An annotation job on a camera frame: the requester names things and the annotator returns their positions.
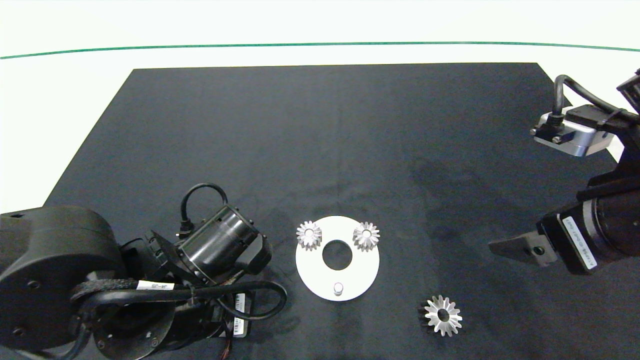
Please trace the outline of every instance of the white floor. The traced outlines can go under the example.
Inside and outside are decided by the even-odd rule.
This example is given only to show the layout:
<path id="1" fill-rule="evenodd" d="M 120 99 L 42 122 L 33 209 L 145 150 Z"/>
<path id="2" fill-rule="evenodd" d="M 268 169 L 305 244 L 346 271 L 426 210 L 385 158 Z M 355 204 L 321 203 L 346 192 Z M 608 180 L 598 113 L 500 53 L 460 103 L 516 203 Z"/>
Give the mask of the white floor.
<path id="1" fill-rule="evenodd" d="M 639 12 L 640 1 L 0 1 L 0 56 L 301 42 L 526 42 L 640 49 Z M 540 45 L 324 45 L 2 59 L 0 213 L 44 203 L 132 69 L 514 61 L 539 63 L 552 78 L 568 74 L 603 99 L 630 108 L 615 88 L 640 67 L 640 52 Z M 570 92 L 567 98 L 584 103 Z M 617 157 L 621 147 L 617 143 L 610 150 Z"/>

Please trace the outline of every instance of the robotic arm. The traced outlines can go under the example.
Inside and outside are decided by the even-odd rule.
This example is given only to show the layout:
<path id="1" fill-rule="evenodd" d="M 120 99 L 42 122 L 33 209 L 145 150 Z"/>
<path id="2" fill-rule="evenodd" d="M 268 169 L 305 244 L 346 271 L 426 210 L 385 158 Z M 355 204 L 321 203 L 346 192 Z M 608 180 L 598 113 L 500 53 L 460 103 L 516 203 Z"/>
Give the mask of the robotic arm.
<path id="1" fill-rule="evenodd" d="M 204 187 L 218 191 L 223 206 L 196 228 L 186 206 Z M 179 241 L 151 231 L 119 248 L 109 224 L 88 209 L 2 214 L 0 345 L 30 359 L 69 360 L 93 334 L 107 358 L 134 360 L 226 337 L 226 358 L 232 337 L 246 336 L 250 321 L 277 314 L 287 294 L 275 282 L 236 283 L 262 271 L 271 247 L 219 186 L 194 186 L 180 210 Z M 257 290 L 274 291 L 278 304 L 251 312 Z M 45 351 L 71 342 L 62 354 Z"/>
<path id="2" fill-rule="evenodd" d="M 563 109 L 567 85 L 592 104 Z M 554 105 L 531 129 L 534 139 L 574 156 L 624 145 L 618 166 L 591 178 L 578 203 L 546 214 L 536 230 L 489 244 L 500 256 L 547 266 L 560 257 L 572 274 L 589 275 L 629 256 L 640 256 L 640 117 L 599 99 L 572 78 L 555 81 Z M 640 113 L 640 70 L 617 88 Z"/>

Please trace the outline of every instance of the green line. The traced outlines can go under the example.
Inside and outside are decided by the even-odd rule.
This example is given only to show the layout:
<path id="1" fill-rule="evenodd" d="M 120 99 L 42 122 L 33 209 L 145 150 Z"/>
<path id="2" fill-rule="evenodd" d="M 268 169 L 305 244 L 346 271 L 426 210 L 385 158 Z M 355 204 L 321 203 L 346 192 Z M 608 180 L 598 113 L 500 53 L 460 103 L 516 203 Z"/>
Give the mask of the green line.
<path id="1" fill-rule="evenodd" d="M 49 51 L 46 53 L 33 53 L 22 55 L 0 56 L 0 60 L 28 58 L 30 56 L 44 56 L 69 53 L 87 53 L 90 51 L 112 50 L 141 50 L 141 49 L 187 49 L 192 47 L 285 47 L 285 46 L 338 46 L 338 45 L 529 45 L 529 46 L 554 46 L 554 47 L 578 47 L 581 49 L 635 51 L 640 49 L 629 47 L 551 44 L 545 42 L 508 42 L 508 41 L 399 41 L 399 42 L 294 42 L 282 44 L 203 44 L 203 45 L 151 45 L 151 46 L 122 46 L 122 47 L 96 47 L 95 49 L 75 49 Z"/>

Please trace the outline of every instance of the screw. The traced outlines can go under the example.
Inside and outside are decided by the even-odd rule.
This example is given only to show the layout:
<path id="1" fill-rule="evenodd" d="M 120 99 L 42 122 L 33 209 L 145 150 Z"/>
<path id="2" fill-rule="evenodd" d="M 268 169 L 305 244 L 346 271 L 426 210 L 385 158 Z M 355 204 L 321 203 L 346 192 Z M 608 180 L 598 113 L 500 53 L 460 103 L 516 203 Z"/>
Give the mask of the screw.
<path id="1" fill-rule="evenodd" d="M 22 327 L 16 327 L 16 328 L 14 328 L 14 329 L 13 329 L 13 331 L 12 331 L 11 333 L 12 333 L 14 336 L 16 336 L 16 337 L 18 337 L 18 338 L 19 338 L 19 337 L 21 337 L 21 336 L 24 336 L 25 332 L 26 332 L 26 331 L 24 330 L 24 328 L 22 328 Z"/>
<path id="2" fill-rule="evenodd" d="M 29 282 L 27 282 L 27 286 L 29 286 L 31 289 L 37 289 L 40 287 L 40 283 L 35 280 L 30 280 Z"/>

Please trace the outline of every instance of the silver gear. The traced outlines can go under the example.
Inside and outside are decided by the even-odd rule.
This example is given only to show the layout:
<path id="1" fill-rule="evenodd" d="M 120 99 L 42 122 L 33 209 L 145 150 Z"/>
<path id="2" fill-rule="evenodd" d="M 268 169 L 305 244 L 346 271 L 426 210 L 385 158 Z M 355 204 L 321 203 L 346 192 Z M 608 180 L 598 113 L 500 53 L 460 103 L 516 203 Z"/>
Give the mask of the silver gear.
<path id="1" fill-rule="evenodd" d="M 444 310 L 447 312 L 448 316 L 440 316 L 438 312 Z M 457 334 L 458 327 L 462 328 L 460 321 L 462 321 L 462 316 L 459 315 L 460 310 L 456 309 L 455 302 L 449 302 L 449 298 L 442 298 L 442 295 L 438 295 L 438 298 L 433 297 L 432 300 L 427 300 L 427 305 L 424 306 L 423 312 L 425 321 L 428 319 L 428 326 L 433 326 L 433 332 L 440 331 L 440 334 L 444 336 L 444 334 L 448 334 L 452 336 L 452 332 Z"/>
<path id="2" fill-rule="evenodd" d="M 305 221 L 298 228 L 298 243 L 305 250 L 314 250 L 322 241 L 322 230 L 315 222 Z"/>
<path id="3" fill-rule="evenodd" d="M 368 222 L 360 223 L 358 227 L 353 230 L 353 242 L 360 250 L 369 251 L 377 246 L 380 240 L 380 230 L 377 227 Z"/>

